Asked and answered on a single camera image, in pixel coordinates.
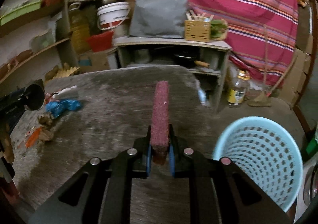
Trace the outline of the dark red scouring pad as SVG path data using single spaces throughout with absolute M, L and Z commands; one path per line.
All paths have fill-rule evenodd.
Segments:
M 152 161 L 164 165 L 169 147 L 169 83 L 156 84 L 152 108 L 150 145 L 153 149 Z

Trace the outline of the red orange plastic wrapper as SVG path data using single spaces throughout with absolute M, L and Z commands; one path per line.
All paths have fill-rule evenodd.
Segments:
M 39 139 L 39 135 L 41 131 L 42 131 L 42 127 L 38 127 L 37 129 L 33 131 L 33 133 L 27 138 L 25 142 L 26 148 L 30 148 L 36 143 L 36 141 Z

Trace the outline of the light blue plastic basket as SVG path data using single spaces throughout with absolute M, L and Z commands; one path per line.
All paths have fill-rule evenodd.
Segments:
M 300 150 L 278 123 L 259 116 L 240 118 L 222 132 L 212 159 L 238 165 L 284 212 L 296 200 L 303 178 Z

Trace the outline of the blue crumpled wrapper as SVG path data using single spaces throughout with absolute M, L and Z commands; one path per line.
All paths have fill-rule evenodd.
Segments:
M 49 113 L 54 119 L 57 119 L 65 111 L 77 111 L 81 109 L 82 104 L 77 99 L 61 99 L 51 101 L 46 104 L 46 112 Z

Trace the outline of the brown crumpled paper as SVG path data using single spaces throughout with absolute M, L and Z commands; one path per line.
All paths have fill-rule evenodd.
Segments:
M 40 125 L 51 127 L 53 125 L 54 118 L 49 113 L 44 113 L 37 117 L 38 123 Z

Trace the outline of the oil bottle yellow label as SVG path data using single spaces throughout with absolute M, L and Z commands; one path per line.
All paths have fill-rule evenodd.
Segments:
M 248 71 L 239 70 L 229 86 L 227 102 L 230 106 L 240 106 L 249 89 L 250 74 Z

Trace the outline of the broom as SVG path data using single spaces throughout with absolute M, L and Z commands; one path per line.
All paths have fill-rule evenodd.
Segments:
M 250 107 L 260 108 L 260 107 L 271 107 L 272 102 L 270 95 L 278 88 L 278 86 L 282 83 L 282 81 L 287 77 L 287 74 L 289 74 L 290 70 L 294 66 L 297 58 L 298 58 L 298 52 L 295 52 L 292 58 L 291 63 L 287 67 L 286 71 L 281 75 L 279 80 L 274 84 L 273 87 L 270 88 L 270 90 L 266 89 L 266 80 L 267 80 L 267 74 L 268 74 L 268 65 L 269 65 L 269 58 L 268 58 L 268 32 L 267 32 L 267 26 L 264 25 L 264 37 L 265 37 L 265 54 L 264 54 L 264 76 L 263 76 L 263 89 L 261 93 L 255 97 L 254 99 L 251 99 L 247 102 L 247 104 Z

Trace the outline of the black cup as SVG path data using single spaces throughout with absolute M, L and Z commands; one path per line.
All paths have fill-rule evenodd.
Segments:
M 25 89 L 25 106 L 28 110 L 37 111 L 45 102 L 45 91 L 41 84 L 31 84 Z

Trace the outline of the egg carton tray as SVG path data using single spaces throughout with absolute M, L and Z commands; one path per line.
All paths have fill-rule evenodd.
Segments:
M 59 79 L 59 78 L 66 78 L 66 77 L 69 77 L 71 75 L 74 75 L 76 73 L 78 73 L 80 70 L 79 67 L 70 67 L 69 69 L 62 69 L 62 70 L 59 70 L 54 76 L 52 79 Z

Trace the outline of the red plastic basket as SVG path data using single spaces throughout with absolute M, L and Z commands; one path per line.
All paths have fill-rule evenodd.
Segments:
M 86 39 L 89 47 L 93 52 L 101 52 L 112 47 L 113 31 L 106 31 L 102 34 L 93 35 Z

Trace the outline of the grey low cabinet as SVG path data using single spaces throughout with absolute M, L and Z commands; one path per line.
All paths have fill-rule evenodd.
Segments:
M 224 41 L 187 41 L 150 37 L 120 37 L 113 40 L 117 47 L 119 66 L 136 68 L 142 66 L 177 65 L 200 80 L 208 89 L 208 105 L 218 113 L 225 84 L 228 59 L 232 47 Z

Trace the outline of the clear plastic container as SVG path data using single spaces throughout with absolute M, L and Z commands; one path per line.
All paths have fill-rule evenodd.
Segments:
M 55 36 L 53 35 L 52 30 L 43 33 L 42 35 L 38 35 L 34 37 L 30 41 L 30 49 L 33 53 L 38 53 L 40 50 L 52 45 L 55 43 Z

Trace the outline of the wooden shelf unit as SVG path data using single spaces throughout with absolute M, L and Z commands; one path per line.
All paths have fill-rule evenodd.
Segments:
M 4 0 L 1 16 L 25 4 L 39 0 Z M 56 67 L 77 66 L 71 44 L 67 0 L 40 0 L 41 8 L 1 26 L 1 93 L 44 79 Z M 55 43 L 33 53 L 30 41 L 52 30 Z

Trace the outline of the white plastic bucket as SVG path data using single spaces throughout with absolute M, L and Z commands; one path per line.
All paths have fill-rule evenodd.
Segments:
M 128 19 L 130 5 L 128 2 L 115 2 L 99 7 L 97 10 L 98 28 L 111 30 Z

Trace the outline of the grey cushion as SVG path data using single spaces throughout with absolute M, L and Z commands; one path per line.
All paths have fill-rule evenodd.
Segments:
M 129 34 L 182 39 L 188 0 L 135 0 Z

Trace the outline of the wooden chopstick holder box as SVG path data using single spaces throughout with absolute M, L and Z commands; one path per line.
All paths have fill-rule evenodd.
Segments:
M 184 38 L 187 41 L 210 42 L 212 20 L 212 15 L 206 17 L 205 13 L 195 14 L 193 10 L 187 11 L 184 22 Z

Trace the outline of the green plastic tray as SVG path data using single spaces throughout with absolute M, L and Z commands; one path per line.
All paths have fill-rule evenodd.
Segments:
M 11 10 L 10 12 L 7 12 L 3 16 L 1 16 L 1 26 L 5 25 L 9 21 L 18 18 L 24 14 L 36 11 L 41 8 L 41 1 L 31 2 L 28 4 L 25 4 L 23 6 L 20 6 L 16 9 Z

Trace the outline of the red striped cloth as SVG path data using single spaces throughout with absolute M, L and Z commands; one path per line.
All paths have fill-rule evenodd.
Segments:
M 289 66 L 298 27 L 297 0 L 188 0 L 196 14 L 226 20 L 231 61 L 274 85 Z

